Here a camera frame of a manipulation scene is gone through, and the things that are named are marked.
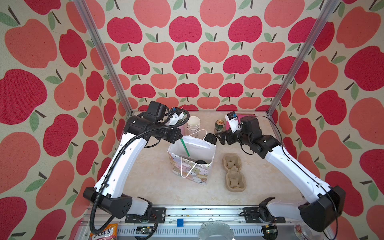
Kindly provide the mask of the green straw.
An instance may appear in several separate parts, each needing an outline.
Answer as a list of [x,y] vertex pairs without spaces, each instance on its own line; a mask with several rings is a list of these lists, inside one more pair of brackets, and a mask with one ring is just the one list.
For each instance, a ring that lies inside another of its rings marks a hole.
[[187,146],[186,146],[186,144],[185,144],[185,142],[184,142],[184,139],[181,138],[180,141],[181,141],[181,143],[182,143],[182,145],[183,145],[183,147],[184,147],[184,150],[185,150],[187,156],[190,157],[191,155],[190,155],[190,153],[189,153],[189,151],[188,151],[188,148],[187,148]]

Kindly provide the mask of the black plastic cup lid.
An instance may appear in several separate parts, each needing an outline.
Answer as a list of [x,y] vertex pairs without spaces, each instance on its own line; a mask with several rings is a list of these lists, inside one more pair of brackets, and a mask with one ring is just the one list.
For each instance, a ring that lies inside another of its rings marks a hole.
[[197,164],[200,164],[200,165],[204,165],[204,164],[207,164],[207,162],[203,161],[203,160],[198,160],[196,161]]

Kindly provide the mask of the white patterned paper gift bag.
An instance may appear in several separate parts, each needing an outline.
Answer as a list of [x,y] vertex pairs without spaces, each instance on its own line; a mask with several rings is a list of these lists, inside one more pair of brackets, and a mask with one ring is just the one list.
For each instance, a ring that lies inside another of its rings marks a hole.
[[[207,185],[216,153],[216,145],[204,141],[207,134],[208,131],[202,129],[191,135],[183,136],[190,157],[187,156],[180,140],[168,148],[172,172],[183,179],[203,186]],[[198,160],[203,160],[207,164],[197,164]]]

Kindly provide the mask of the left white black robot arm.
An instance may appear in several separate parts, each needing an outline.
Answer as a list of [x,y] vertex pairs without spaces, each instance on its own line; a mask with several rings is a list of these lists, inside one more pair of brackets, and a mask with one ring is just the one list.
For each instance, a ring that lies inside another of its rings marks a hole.
[[140,152],[148,147],[150,138],[174,144],[183,137],[180,127],[189,118],[187,110],[151,101],[147,111],[127,120],[108,168],[94,187],[87,187],[83,192],[83,197],[93,204],[89,221],[93,235],[101,234],[112,220],[126,216],[154,221],[152,202],[123,193],[126,180]]

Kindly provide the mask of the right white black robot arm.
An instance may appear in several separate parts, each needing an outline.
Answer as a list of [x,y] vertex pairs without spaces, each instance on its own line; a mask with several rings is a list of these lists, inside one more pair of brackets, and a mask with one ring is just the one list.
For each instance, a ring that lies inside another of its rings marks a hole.
[[269,197],[259,204],[258,217],[265,223],[274,218],[289,218],[303,221],[316,232],[323,232],[341,216],[346,192],[340,187],[331,187],[310,172],[292,157],[281,142],[271,135],[264,135],[257,116],[241,119],[235,112],[225,116],[230,128],[216,136],[222,145],[239,143],[248,146],[253,154],[267,160],[283,173],[301,192],[300,202],[281,202]]

